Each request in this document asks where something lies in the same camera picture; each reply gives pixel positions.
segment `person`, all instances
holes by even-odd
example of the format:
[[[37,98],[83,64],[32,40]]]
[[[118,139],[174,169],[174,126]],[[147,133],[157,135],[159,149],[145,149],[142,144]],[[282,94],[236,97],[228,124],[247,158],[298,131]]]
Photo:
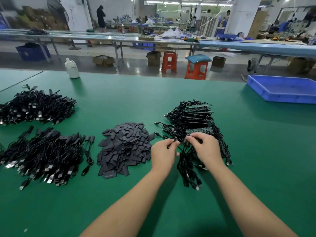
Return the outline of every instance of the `person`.
[[[197,156],[215,178],[244,236],[297,237],[225,166],[217,139],[196,132],[187,136],[186,140],[193,145]],[[179,142],[173,139],[154,144],[151,148],[151,171],[93,221],[80,237],[137,236],[161,184],[174,164],[175,154],[179,155],[175,152],[178,145]]]
[[[97,9],[97,17],[98,17],[98,24],[99,24],[100,32],[104,32],[105,31],[105,21],[103,18],[105,17],[105,14],[103,12],[102,5],[100,5],[99,8]]]

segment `floor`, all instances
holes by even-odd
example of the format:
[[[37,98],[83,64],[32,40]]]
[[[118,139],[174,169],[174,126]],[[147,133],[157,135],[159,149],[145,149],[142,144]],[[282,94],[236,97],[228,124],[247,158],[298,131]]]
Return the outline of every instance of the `floor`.
[[[124,63],[120,63],[120,67],[104,68],[97,67],[92,63],[92,57],[97,55],[108,55],[115,57],[115,50],[112,46],[94,46],[87,47],[81,45],[81,50],[68,50],[68,46],[65,44],[57,44],[57,50],[61,55],[62,61],[57,58],[56,52],[51,44],[48,45],[49,52],[52,55],[52,61],[50,63],[46,61],[41,62],[26,62],[23,61],[15,47],[23,45],[19,42],[0,41],[0,68],[12,68],[12,69],[29,69],[29,70],[65,70],[64,62],[66,58],[70,58],[77,63],[80,72],[93,72],[93,73],[108,73],[108,74],[120,74],[120,75],[142,75],[142,76],[156,76],[156,77],[175,77],[184,78],[187,61],[184,57],[189,55],[189,51],[178,50],[177,52],[177,74],[167,71],[166,74],[161,73],[160,67],[151,67],[147,65],[146,54],[147,50],[138,50],[125,47],[123,48]],[[251,58],[259,58],[259,55],[255,54],[234,54],[223,52],[202,52],[196,51],[195,54],[204,54],[209,57],[222,56],[226,57],[225,66],[223,68],[208,66],[207,80],[224,80],[224,81],[236,81],[243,82],[241,79],[242,74],[247,74],[247,62]],[[267,64],[270,58],[264,57],[260,63],[258,75],[264,74]],[[265,75],[276,76],[296,76],[312,78],[309,75],[291,75],[286,72],[286,66],[288,60],[286,59],[274,59],[274,63],[266,71]]]

